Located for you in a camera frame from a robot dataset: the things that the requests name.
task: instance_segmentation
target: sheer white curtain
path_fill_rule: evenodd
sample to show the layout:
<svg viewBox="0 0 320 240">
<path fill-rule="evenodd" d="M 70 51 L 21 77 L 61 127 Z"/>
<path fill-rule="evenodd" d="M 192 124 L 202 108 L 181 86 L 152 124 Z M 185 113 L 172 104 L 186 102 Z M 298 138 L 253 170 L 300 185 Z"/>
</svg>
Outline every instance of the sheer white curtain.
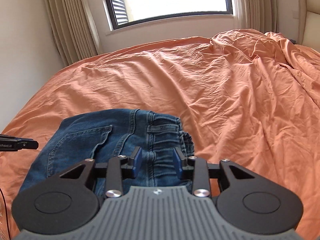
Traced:
<svg viewBox="0 0 320 240">
<path fill-rule="evenodd" d="M 232 0 L 236 29 L 277 31 L 276 0 Z"/>
<path fill-rule="evenodd" d="M 101 54 L 87 0 L 45 0 L 54 41 L 65 66 Z"/>
</svg>

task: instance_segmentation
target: window sill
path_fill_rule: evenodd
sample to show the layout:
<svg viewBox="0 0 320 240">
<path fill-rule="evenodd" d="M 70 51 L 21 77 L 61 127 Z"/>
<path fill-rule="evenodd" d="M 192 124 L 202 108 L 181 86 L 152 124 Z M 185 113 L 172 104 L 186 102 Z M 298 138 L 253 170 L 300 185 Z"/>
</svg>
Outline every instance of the window sill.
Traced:
<svg viewBox="0 0 320 240">
<path fill-rule="evenodd" d="M 234 18 L 234 15 L 230 14 L 212 14 L 212 15 L 191 15 L 191 16 L 181 16 L 181 17 L 173 17 L 173 18 L 166 18 L 160 20 L 149 21 L 145 23 L 138 23 L 135 25 L 123 27 L 120 29 L 112 30 L 110 33 L 106 33 L 106 36 L 117 34 L 120 32 L 124 32 L 126 30 L 134 29 L 134 28 L 141 28 L 143 26 L 149 25 L 158 25 L 164 22 L 173 22 L 173 21 L 187 21 L 187 20 L 200 20 L 200 19 L 231 19 Z"/>
</svg>

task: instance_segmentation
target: wrinkled orange fabric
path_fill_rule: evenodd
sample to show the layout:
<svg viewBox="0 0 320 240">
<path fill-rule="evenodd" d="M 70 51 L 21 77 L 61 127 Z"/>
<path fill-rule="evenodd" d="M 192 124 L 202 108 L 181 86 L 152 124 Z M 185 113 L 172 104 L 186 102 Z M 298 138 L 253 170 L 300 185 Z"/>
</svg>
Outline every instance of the wrinkled orange fabric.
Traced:
<svg viewBox="0 0 320 240">
<path fill-rule="evenodd" d="M 233 30 L 77 62 L 54 75 L 4 130 L 40 145 L 0 153 L 11 234 L 18 233 L 12 200 L 64 118 L 140 108 L 179 116 L 197 156 L 211 163 L 229 158 L 294 191 L 304 205 L 297 232 L 314 240 L 320 235 L 319 107 L 320 54 L 275 33 Z"/>
</svg>

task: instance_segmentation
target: denim fabric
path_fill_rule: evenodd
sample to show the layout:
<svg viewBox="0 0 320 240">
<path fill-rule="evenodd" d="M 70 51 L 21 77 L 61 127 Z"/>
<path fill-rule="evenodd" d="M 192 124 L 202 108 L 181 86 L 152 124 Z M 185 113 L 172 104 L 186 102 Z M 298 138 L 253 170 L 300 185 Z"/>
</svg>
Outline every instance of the denim fabric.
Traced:
<svg viewBox="0 0 320 240">
<path fill-rule="evenodd" d="M 194 153 L 191 136 L 182 130 L 180 119 L 139 109 L 111 109 L 63 120 L 31 165 L 20 191 L 86 158 L 108 162 L 114 156 L 131 155 L 136 146 L 142 148 L 142 165 L 136 179 L 123 181 L 125 193 L 131 185 L 186 185 L 190 190 L 192 182 L 179 180 L 172 162 L 174 147 L 180 147 L 185 156 Z M 104 181 L 98 179 L 96 195 L 103 194 Z"/>
</svg>

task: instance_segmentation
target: wall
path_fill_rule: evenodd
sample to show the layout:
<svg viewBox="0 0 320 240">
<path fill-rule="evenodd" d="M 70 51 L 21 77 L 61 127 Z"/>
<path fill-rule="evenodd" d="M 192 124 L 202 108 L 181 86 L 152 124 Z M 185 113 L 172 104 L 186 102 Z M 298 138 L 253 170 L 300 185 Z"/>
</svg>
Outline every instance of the wall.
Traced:
<svg viewBox="0 0 320 240">
<path fill-rule="evenodd" d="M 63 67 L 44 0 L 0 0 L 0 132 Z"/>
<path fill-rule="evenodd" d="M 299 11 L 299 0 L 277 0 L 278 31 L 286 38 L 298 40 L 299 20 L 293 18 Z"/>
<path fill-rule="evenodd" d="M 233 16 L 204 15 L 158 20 L 111 32 L 104 0 L 88 2 L 105 52 L 159 40 L 189 36 L 213 37 L 219 32 L 234 29 Z"/>
</svg>

